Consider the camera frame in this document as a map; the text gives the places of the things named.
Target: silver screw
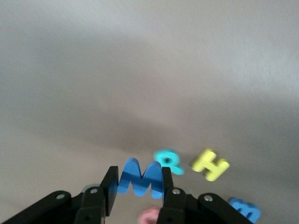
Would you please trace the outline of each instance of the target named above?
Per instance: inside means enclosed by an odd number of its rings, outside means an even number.
[[[211,201],[213,201],[213,198],[212,198],[212,196],[210,196],[210,195],[205,195],[205,196],[204,196],[204,199],[205,199],[207,202],[211,202]]]
[[[94,193],[97,193],[97,192],[98,192],[98,189],[96,189],[96,188],[90,190],[91,194],[94,194]]]
[[[173,189],[172,190],[172,192],[173,192],[173,194],[175,194],[175,195],[179,195],[181,192],[180,192],[180,190],[179,189]]]
[[[62,198],[64,198],[64,194],[57,195],[57,197],[56,197],[57,200],[62,199]]]

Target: gray surface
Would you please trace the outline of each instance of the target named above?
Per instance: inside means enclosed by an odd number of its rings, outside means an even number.
[[[194,196],[299,220],[298,1],[1,1],[0,222],[110,165],[181,155]],[[208,182],[206,147],[231,167]],[[162,204],[119,195],[108,224]]]

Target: metal bolt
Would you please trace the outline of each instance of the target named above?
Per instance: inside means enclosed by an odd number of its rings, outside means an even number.
[[[181,192],[180,192],[180,190],[179,189],[173,189],[172,190],[172,192],[173,192],[173,194],[175,194],[175,195],[179,195]]]
[[[210,195],[205,195],[205,196],[204,196],[204,199],[205,199],[207,202],[211,202],[211,201],[213,201],[213,198],[212,198],[212,196],[210,196]]]
[[[56,197],[57,200],[62,199],[62,198],[64,198],[64,194],[57,195],[57,197]]]
[[[96,188],[90,190],[91,194],[94,194],[94,193],[97,193],[97,192],[98,192],[98,189],[96,189]]]

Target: foam letter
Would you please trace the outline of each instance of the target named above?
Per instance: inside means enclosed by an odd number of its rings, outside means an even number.
[[[261,216],[261,211],[256,205],[247,203],[242,199],[233,197],[229,200],[229,204],[252,223],[255,223]]]
[[[210,148],[206,148],[192,163],[192,169],[195,172],[201,172],[205,168],[208,169],[205,176],[208,181],[215,181],[227,168],[229,163],[221,158],[214,163],[216,153]]]
[[[121,174],[121,179],[117,191],[121,194],[126,194],[130,182],[133,186],[133,192],[136,196],[143,196],[151,184],[151,196],[155,199],[162,197],[162,168],[160,163],[153,161],[141,175],[139,162],[135,158],[130,158],[126,161]]]
[[[154,159],[158,161],[162,167],[169,167],[176,175],[184,174],[184,169],[179,165],[179,155],[176,151],[166,148],[154,153]]]

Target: blue letter m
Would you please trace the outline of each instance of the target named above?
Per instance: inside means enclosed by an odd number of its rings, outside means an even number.
[[[161,198],[163,192],[161,164],[157,161],[151,162],[144,174],[141,175],[138,160],[128,159],[123,168],[117,191],[126,194],[130,182],[132,182],[135,195],[143,196],[151,184],[151,196],[155,199]]]

